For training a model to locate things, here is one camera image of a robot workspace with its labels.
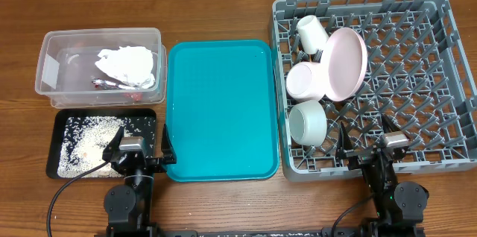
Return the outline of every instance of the white mug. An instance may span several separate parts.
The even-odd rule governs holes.
[[[293,106],[288,123],[291,138],[297,144],[320,146],[326,138],[326,114],[315,100]]]
[[[318,50],[325,48],[329,36],[316,16],[303,17],[297,23],[297,30],[303,50],[307,54],[316,54]]]
[[[286,76],[286,91],[299,102],[320,100],[325,95],[328,73],[323,65],[301,62],[290,69]]]

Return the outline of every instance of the crumpled napkin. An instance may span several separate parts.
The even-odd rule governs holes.
[[[98,56],[101,59],[95,65],[106,75],[128,86],[147,89],[154,85],[155,79],[151,74],[154,66],[152,52],[146,47],[103,49]]]

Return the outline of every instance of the teal tray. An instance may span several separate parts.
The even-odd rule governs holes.
[[[265,179],[279,165],[271,50],[261,40],[183,42],[169,54],[165,123],[176,181]]]

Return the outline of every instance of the wooden table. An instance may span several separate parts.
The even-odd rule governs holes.
[[[46,236],[51,198],[63,180],[45,175],[57,110],[34,91],[38,54],[49,31],[154,27],[170,50],[182,41],[258,38],[268,41],[274,0],[0,0],[0,236]],[[477,76],[477,0],[450,0],[467,58]],[[152,106],[158,124],[165,104]],[[401,176],[431,193],[428,236],[477,235],[477,169]],[[120,180],[82,180],[57,201],[55,236],[104,231],[105,193]],[[153,220],[166,230],[298,230],[331,226],[367,188],[361,179],[291,183],[281,169],[269,180],[174,183],[158,174]],[[348,215],[357,225],[372,204]]]

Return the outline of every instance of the gray dish rack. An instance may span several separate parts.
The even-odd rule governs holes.
[[[316,15],[326,32],[349,27],[366,42],[368,67],[356,96],[321,100],[328,120],[320,147],[290,137],[288,114],[297,103],[287,96],[290,68],[320,53],[303,52],[296,25]],[[342,121],[356,149],[381,141],[380,116],[390,115],[411,137],[398,173],[465,171],[477,166],[476,85],[449,0],[276,0],[271,47],[277,85],[282,165],[291,181],[361,175],[335,158]]]

